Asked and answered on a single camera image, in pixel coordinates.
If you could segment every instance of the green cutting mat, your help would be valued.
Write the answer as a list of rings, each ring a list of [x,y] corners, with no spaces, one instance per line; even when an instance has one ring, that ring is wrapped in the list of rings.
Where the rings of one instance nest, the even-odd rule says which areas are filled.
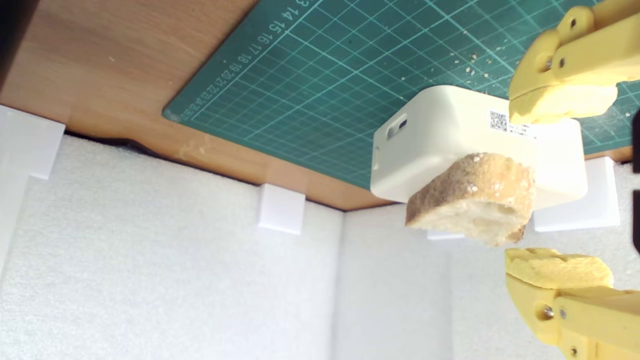
[[[507,97],[529,44],[592,0],[261,0],[164,109],[169,120],[369,188],[372,135],[439,84]],[[582,121],[630,144],[640,83]]]

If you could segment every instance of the white plastic box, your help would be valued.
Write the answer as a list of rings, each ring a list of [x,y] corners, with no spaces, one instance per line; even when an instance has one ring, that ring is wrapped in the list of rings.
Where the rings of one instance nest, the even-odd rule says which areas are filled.
[[[583,198],[533,212],[534,229],[547,231],[591,229],[620,225],[616,178],[611,158],[586,161],[589,190]]]
[[[418,93],[374,134],[371,191],[398,202],[426,186],[461,157],[494,152],[536,169],[534,209],[577,200],[587,192],[580,124],[512,125],[509,102],[440,85]]]

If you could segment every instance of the slice of bread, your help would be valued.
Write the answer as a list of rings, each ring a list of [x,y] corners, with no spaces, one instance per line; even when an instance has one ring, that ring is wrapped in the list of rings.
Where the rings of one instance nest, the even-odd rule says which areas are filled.
[[[531,218],[534,170],[500,154],[469,154],[413,194],[406,225],[463,233],[489,245],[520,241]]]

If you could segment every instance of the screw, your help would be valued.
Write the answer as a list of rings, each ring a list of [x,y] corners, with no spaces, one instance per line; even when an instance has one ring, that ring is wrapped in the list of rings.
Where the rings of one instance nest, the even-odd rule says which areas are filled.
[[[549,305],[545,306],[544,312],[549,318],[554,317],[554,310]]]

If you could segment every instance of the qr code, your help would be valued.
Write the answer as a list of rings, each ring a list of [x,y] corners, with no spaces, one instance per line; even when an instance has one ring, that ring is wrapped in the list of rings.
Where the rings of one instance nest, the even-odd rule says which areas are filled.
[[[506,114],[489,111],[489,117],[491,118],[490,128],[504,131],[505,133],[509,131],[509,120],[507,120]]]

